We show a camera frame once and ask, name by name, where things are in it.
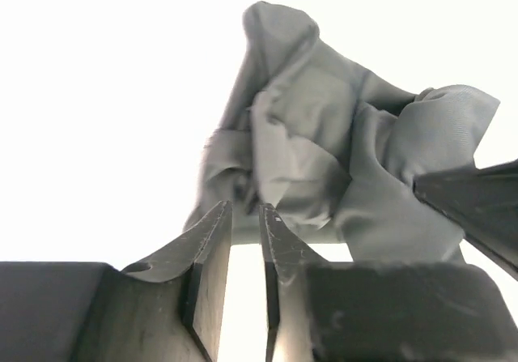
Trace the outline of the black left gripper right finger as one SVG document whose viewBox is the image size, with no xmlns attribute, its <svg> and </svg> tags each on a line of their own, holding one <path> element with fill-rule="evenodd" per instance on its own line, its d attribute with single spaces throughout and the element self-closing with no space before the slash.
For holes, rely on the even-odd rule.
<svg viewBox="0 0 518 362">
<path fill-rule="evenodd" d="M 493 279 L 450 262 L 331 262 L 259 211 L 268 361 L 511 361 Z"/>
</svg>

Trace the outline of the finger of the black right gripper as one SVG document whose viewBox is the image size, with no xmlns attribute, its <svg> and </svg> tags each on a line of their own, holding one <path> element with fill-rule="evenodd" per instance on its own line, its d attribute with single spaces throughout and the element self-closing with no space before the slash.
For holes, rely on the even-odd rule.
<svg viewBox="0 0 518 362">
<path fill-rule="evenodd" d="M 460 225 L 465 239 L 517 277 L 517 162 L 455 168 L 415 179 L 416 198 Z"/>
</svg>

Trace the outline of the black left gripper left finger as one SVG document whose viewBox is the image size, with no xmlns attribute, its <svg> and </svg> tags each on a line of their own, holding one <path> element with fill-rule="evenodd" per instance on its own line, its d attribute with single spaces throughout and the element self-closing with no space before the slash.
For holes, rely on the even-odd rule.
<svg viewBox="0 0 518 362">
<path fill-rule="evenodd" d="M 232 206 L 117 270 L 102 262 L 3 262 L 4 361 L 214 361 Z"/>
</svg>

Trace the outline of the grey t shirt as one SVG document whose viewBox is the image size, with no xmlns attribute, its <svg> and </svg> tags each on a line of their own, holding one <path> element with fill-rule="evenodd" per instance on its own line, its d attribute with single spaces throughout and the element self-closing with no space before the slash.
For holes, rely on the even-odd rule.
<svg viewBox="0 0 518 362">
<path fill-rule="evenodd" d="M 414 181 L 473 166 L 499 101 L 465 85 L 401 90 L 288 6 L 257 2 L 243 23 L 247 52 L 186 226 L 230 201 L 233 241 L 255 243 L 269 203 L 300 237 L 344 242 L 355 260 L 461 262 L 463 229 L 420 202 Z"/>
</svg>

